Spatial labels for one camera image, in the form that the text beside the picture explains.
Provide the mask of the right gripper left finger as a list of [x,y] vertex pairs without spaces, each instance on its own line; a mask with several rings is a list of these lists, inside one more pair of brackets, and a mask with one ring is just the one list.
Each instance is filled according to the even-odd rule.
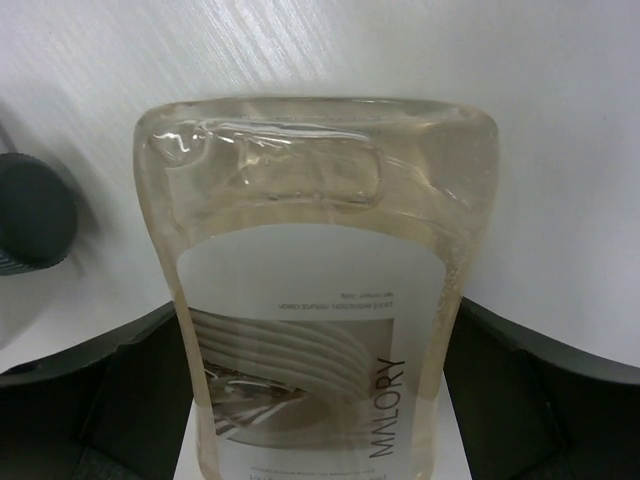
[[172,304],[1,375],[4,479],[171,479],[192,406]]

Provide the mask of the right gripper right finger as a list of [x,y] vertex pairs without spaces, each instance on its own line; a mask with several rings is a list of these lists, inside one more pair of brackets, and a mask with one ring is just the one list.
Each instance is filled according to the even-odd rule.
[[444,374],[472,478],[638,478],[638,368],[465,299]]

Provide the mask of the large white bottle black cap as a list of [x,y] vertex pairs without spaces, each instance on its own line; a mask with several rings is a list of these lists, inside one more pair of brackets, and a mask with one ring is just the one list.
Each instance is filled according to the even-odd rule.
[[23,148],[1,110],[1,346],[25,333],[77,282],[73,183],[56,158]]

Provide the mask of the amber clear soap bottle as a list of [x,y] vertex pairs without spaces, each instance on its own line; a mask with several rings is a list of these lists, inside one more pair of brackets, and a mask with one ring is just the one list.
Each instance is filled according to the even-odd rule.
[[206,479],[428,479],[499,177],[485,112],[238,97],[144,113],[134,176]]

